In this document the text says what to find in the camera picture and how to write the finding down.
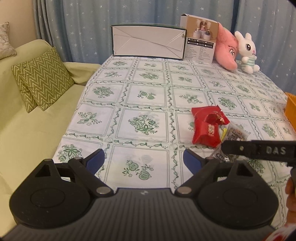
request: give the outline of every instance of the humidifier box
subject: humidifier box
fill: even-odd
[[[111,26],[114,56],[183,59],[186,29],[166,25]]]
[[[219,23],[207,18],[183,14],[180,27],[187,30],[184,59],[212,63]]]

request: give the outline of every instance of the small screw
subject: small screw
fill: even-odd
[[[111,192],[111,189],[109,187],[98,187],[96,189],[96,192],[98,194],[107,194],[107,193]]]
[[[179,187],[177,191],[181,194],[189,194],[191,193],[192,189],[190,187]]]

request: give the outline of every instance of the white and green tablecloth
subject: white and green tablecloth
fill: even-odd
[[[286,95],[263,73],[229,72],[218,64],[161,58],[110,57],[90,78],[53,157],[67,162],[98,148],[105,163],[96,174],[108,186],[174,191],[192,174],[183,164],[193,145],[192,107],[219,105],[251,139],[296,140],[284,115]],[[249,160],[279,198],[273,225],[285,223],[284,164]]]

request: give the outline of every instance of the curtain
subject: curtain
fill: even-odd
[[[287,0],[240,0],[236,30],[250,33],[256,64],[283,91],[296,94],[296,12]]]
[[[162,23],[179,26],[183,13],[230,29],[234,0],[34,0],[38,37],[63,61],[103,63],[112,54],[111,25]]]

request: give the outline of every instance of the beige wall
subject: beige wall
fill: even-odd
[[[33,0],[0,0],[0,24],[5,22],[14,48],[35,40]]]

